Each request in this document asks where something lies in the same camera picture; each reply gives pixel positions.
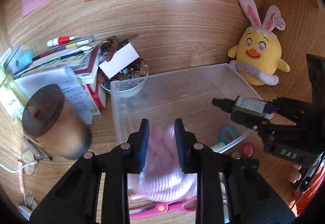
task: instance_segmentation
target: human hand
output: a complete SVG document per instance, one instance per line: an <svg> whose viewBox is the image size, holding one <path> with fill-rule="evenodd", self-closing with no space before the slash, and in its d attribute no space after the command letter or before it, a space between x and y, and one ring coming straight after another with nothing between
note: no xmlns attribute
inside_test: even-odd
<svg viewBox="0 0 325 224"><path fill-rule="evenodd" d="M301 165L297 165L294 163L290 163L289 168L289 181L291 183L295 183L296 181L300 180L301 174L299 172L299 169L301 168Z"/></svg>

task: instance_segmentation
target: white cable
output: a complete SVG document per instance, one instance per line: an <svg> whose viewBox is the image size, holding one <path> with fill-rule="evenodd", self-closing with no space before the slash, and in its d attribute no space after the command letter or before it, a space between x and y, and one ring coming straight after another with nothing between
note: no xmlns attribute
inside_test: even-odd
<svg viewBox="0 0 325 224"><path fill-rule="evenodd" d="M38 160L33 160L33 161L31 161L30 163L23 165L22 167L20 167L19 169L15 170L15 171L9 170L9 169L6 168L5 166L3 166L1 163L0 163L0 166L1 166L3 169L7 170L8 172L15 174L15 173L19 172L20 170L22 170L23 168L25 168L25 167L27 167L27 166L30 166L30 165L35 165L35 164L37 164L37 163L38 163Z"/></svg>

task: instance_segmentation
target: red and white pen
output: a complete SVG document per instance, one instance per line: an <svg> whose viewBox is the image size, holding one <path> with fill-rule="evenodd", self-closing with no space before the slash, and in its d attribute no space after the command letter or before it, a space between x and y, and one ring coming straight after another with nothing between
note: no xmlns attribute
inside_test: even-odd
<svg viewBox="0 0 325 224"><path fill-rule="evenodd" d="M54 38L48 41L48 47L53 47L57 45L61 45L64 43L67 43L71 40L74 40L75 38L80 38L76 36L71 36L71 37L59 37L59 38Z"/></svg>

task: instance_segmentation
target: plush toy tag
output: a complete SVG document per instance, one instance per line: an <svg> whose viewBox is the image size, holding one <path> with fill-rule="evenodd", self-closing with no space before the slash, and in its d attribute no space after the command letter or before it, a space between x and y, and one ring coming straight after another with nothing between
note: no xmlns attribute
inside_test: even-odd
<svg viewBox="0 0 325 224"><path fill-rule="evenodd" d="M285 22L283 18L277 14L275 14L272 18L273 24L278 30L284 30L285 29Z"/></svg>

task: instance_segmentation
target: white bottle label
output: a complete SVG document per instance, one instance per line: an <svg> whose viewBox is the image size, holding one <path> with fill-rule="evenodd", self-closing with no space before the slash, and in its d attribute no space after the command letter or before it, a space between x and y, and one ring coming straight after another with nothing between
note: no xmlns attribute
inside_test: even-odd
<svg viewBox="0 0 325 224"><path fill-rule="evenodd" d="M15 113L19 119L22 119L25 108L17 99L14 92L11 90L6 91L4 87L0 88L0 102L11 117Z"/></svg>
<svg viewBox="0 0 325 224"><path fill-rule="evenodd" d="M255 112L258 112L261 114L263 113L265 105L266 105L266 103L263 101L252 99L252 98L246 97L246 96L240 96L236 102L236 106L238 106L238 107L252 110L252 111L255 111Z"/></svg>

